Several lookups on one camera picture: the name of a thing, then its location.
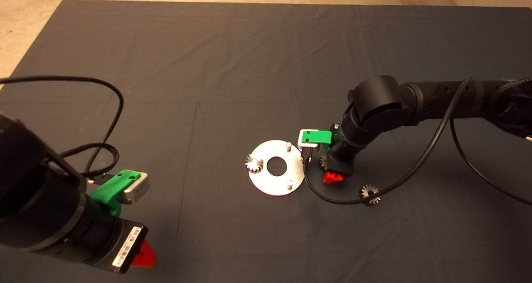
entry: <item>red triangular piece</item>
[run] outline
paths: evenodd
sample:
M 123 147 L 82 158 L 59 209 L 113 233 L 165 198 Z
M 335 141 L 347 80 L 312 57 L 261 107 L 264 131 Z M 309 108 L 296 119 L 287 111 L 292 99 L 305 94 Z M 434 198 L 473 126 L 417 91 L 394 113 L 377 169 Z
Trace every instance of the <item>red triangular piece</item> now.
M 323 177 L 323 183 L 329 185 L 331 183 L 336 183 L 344 180 L 344 177 L 342 175 L 338 175 L 335 173 L 327 172 L 325 174 L 325 177 Z
M 131 265 L 140 266 L 141 268 L 152 268 L 155 265 L 155 261 L 157 261 L 157 256 L 155 256 L 148 241 L 144 239 L 140 245 L 140 251 L 135 258 L 133 258 Z

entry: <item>white gear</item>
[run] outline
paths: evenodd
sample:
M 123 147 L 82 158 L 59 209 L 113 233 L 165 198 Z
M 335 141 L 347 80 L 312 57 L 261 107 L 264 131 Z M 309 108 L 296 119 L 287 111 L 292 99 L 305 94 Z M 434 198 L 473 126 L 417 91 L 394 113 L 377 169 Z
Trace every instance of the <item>white gear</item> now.
M 247 156 L 246 157 L 246 168 L 248 171 L 250 171 L 251 173 L 259 173 L 260 171 L 262 171 L 262 165 L 263 165 L 263 161 L 262 160 L 258 160 L 256 158 L 252 158 L 251 156 Z
M 360 189 L 360 197 L 361 198 L 368 198 L 370 196 L 373 196 L 374 194 L 378 193 L 379 189 L 376 188 L 373 185 L 365 185 Z M 369 200 L 366 205 L 376 205 L 380 202 L 380 197 L 374 198 Z

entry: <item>green 3d-printed bracket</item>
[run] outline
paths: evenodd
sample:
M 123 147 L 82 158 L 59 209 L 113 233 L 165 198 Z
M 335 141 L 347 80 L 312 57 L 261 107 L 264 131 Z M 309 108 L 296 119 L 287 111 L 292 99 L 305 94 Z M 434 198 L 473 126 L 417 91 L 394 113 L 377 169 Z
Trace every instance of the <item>green 3d-printed bracket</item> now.
M 110 215 L 119 217 L 122 212 L 122 206 L 116 198 L 139 177 L 139 172 L 122 170 L 92 192 L 91 198 L 105 206 Z
M 333 133 L 328 130 L 305 131 L 303 132 L 301 142 L 321 144 L 325 150 L 328 150 L 332 137 Z

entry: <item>center hole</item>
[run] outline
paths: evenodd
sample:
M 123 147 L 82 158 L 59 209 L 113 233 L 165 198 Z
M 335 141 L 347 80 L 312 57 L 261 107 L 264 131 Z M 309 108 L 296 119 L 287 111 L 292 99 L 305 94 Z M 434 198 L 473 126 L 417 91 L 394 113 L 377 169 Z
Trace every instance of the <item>center hole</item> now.
M 273 176 L 281 176 L 286 172 L 286 162 L 280 157 L 270 158 L 266 167 Z

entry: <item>small gear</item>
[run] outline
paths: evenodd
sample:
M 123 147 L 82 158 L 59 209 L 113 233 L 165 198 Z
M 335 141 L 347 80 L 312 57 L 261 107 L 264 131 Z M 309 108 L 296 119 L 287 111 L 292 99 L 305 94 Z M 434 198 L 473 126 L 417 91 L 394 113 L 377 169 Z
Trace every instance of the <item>small gear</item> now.
M 259 173 L 260 171 L 262 171 L 262 165 L 263 165 L 262 160 L 258 160 L 256 158 L 252 158 L 251 155 L 248 155 L 246 157 L 246 168 L 251 173 L 256 174 L 256 173 Z
M 370 196 L 373 196 L 374 194 L 378 193 L 379 192 L 379 189 L 376 188 L 375 186 L 373 185 L 365 185 L 363 186 L 361 189 L 360 189 L 360 197 L 361 198 L 367 198 L 367 197 L 370 197 Z M 377 203 L 380 202 L 380 197 L 377 197 L 375 199 L 371 199 L 369 200 L 367 203 L 365 203 L 366 205 L 376 205 Z
M 325 171 L 326 164 L 327 164 L 327 154 L 322 154 L 320 156 L 320 159 L 318 160 L 318 165 L 320 166 L 322 171 Z

